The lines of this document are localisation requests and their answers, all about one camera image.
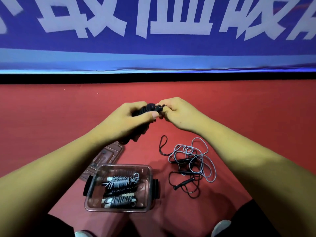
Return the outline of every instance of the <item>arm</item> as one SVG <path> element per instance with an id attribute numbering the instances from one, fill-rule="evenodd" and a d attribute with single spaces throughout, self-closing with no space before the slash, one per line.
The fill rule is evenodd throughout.
<path id="1" fill-rule="evenodd" d="M 281 155 L 208 118 L 180 98 L 163 100 L 164 116 L 202 136 L 282 236 L 316 236 L 316 177 Z"/>
<path id="2" fill-rule="evenodd" d="M 0 178 L 0 236 L 25 236 L 103 147 L 153 121 L 158 116 L 155 111 L 131 116 L 145 105 L 123 104 L 89 133 Z"/>

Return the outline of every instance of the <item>red mat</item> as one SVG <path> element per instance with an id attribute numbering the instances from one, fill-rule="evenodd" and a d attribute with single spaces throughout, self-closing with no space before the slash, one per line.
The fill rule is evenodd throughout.
<path id="1" fill-rule="evenodd" d="M 315 90 L 314 80 L 2 85 L 0 176 L 85 134 L 124 102 L 157 103 L 175 96 L 316 174 Z M 149 164 L 161 183 L 155 208 L 131 219 L 142 236 L 164 236 L 162 227 L 176 236 L 205 236 L 250 196 L 213 150 L 208 156 L 217 169 L 216 181 L 203 181 L 195 200 L 174 191 L 168 183 L 171 166 L 158 151 L 162 135 L 168 136 L 165 152 L 195 137 L 158 120 L 137 143 L 126 146 L 119 163 Z M 74 183 L 50 213 L 75 230 L 109 236 L 125 215 L 85 211 L 83 187 L 81 180 Z"/>

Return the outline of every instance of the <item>white shoe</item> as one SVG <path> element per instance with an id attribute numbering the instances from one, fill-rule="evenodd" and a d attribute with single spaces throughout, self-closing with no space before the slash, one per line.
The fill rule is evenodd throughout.
<path id="1" fill-rule="evenodd" d="M 75 232 L 75 237 L 94 237 L 94 236 L 87 231 L 81 230 L 81 231 Z"/>
<path id="2" fill-rule="evenodd" d="M 214 230 L 212 231 L 211 237 L 215 237 L 218 235 L 221 231 L 226 229 L 228 226 L 230 226 L 232 222 L 230 220 L 222 220 L 217 225 L 215 225 Z"/>

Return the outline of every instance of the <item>left arm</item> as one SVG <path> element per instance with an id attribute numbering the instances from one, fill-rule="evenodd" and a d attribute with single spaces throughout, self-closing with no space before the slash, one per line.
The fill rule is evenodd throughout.
<path id="1" fill-rule="evenodd" d="M 93 158 L 155 111 L 132 117 L 145 102 L 125 103 L 84 136 L 0 178 L 0 236 L 24 236 L 79 178 Z"/>

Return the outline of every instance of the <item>white chinese character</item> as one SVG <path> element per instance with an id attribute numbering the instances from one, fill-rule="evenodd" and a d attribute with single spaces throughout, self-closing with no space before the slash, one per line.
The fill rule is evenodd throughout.
<path id="1" fill-rule="evenodd" d="M 117 0 L 104 0 L 101 5 L 97 0 L 84 0 L 86 5 L 95 15 L 88 21 L 88 28 L 95 37 L 109 27 L 117 34 L 124 36 L 127 22 L 113 16 Z"/>
<path id="2" fill-rule="evenodd" d="M 175 0 L 173 20 L 167 22 L 168 0 L 157 0 L 157 21 L 150 22 L 151 34 L 209 35 L 209 23 L 215 0 L 204 0 L 200 22 L 194 22 L 198 0 L 190 0 L 186 22 L 180 22 L 183 0 Z M 138 0 L 136 34 L 147 37 L 150 0 Z"/>
<path id="3" fill-rule="evenodd" d="M 6 8 L 11 12 L 13 16 L 18 15 L 20 12 L 23 11 L 23 8 L 20 6 L 20 4 L 17 2 L 17 0 L 0 0 L 2 3 L 6 6 Z M 0 17 L 0 34 L 6 34 L 7 33 L 7 27 Z"/>
<path id="4" fill-rule="evenodd" d="M 278 22 L 295 7 L 300 0 L 259 0 L 253 10 L 250 10 L 253 0 L 245 0 L 240 11 L 235 11 L 239 0 L 230 0 L 219 32 L 227 32 L 228 27 L 237 27 L 236 39 L 244 32 L 245 40 L 251 39 L 263 32 L 275 40 L 285 28 Z M 275 1 L 286 2 L 286 5 L 273 14 Z M 261 24 L 249 27 L 261 13 Z"/>
<path id="5" fill-rule="evenodd" d="M 294 40 L 300 32 L 307 32 L 304 40 L 311 40 L 316 35 L 316 17 L 312 17 L 316 12 L 316 0 L 307 8 L 304 15 L 291 31 L 287 40 Z"/>
<path id="6" fill-rule="evenodd" d="M 76 0 L 35 0 L 43 18 L 38 18 L 46 32 L 76 30 L 79 38 L 88 38 L 87 16 L 81 14 Z M 69 16 L 56 17 L 52 6 L 67 7 Z"/>

